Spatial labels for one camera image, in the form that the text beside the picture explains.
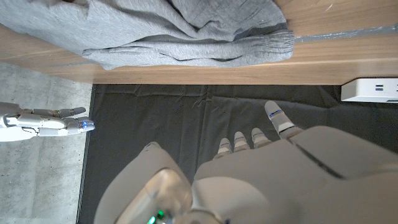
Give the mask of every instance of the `white plastic casing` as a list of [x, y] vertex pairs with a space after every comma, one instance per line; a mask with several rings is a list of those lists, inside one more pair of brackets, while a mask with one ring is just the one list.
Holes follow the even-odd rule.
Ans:
[[398, 78], [359, 78], [341, 87], [342, 101], [398, 103]]

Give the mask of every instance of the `black cloth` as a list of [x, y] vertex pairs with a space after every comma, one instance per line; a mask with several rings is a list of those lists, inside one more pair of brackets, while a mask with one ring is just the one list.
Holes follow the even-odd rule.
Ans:
[[95, 85], [79, 223], [92, 223], [110, 182], [151, 141], [189, 181], [236, 131], [278, 135], [264, 111], [274, 100], [300, 128], [331, 126], [398, 152], [398, 105], [341, 102], [339, 86]]

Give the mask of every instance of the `gray floor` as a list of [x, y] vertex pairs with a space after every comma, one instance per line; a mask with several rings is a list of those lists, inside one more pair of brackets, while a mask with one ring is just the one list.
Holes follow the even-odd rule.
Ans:
[[[0, 101], [31, 109], [90, 107], [90, 84], [6, 63], [0, 74]], [[85, 138], [0, 142], [0, 223], [75, 223]]]

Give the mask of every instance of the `wooden table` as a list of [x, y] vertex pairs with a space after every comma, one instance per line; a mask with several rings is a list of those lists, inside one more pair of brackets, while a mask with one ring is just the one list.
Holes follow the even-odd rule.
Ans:
[[239, 68], [163, 65], [106, 71], [77, 54], [4, 26], [0, 26], [0, 59], [87, 83], [342, 85], [359, 77], [398, 77], [397, 29], [390, 34], [342, 38], [348, 30], [394, 26], [398, 22], [398, 1], [276, 3], [296, 37], [318, 39], [296, 43], [294, 56], [283, 62]]

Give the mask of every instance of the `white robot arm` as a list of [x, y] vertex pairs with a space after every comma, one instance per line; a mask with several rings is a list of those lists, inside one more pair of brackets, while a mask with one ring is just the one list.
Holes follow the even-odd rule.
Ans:
[[302, 130], [268, 101], [281, 140], [221, 140], [190, 184], [156, 142], [111, 182], [94, 224], [397, 223], [398, 156], [343, 131]]
[[67, 136], [94, 130], [94, 122], [88, 117], [67, 118], [85, 111], [84, 108], [23, 110], [17, 104], [0, 102], [0, 142], [34, 136]]

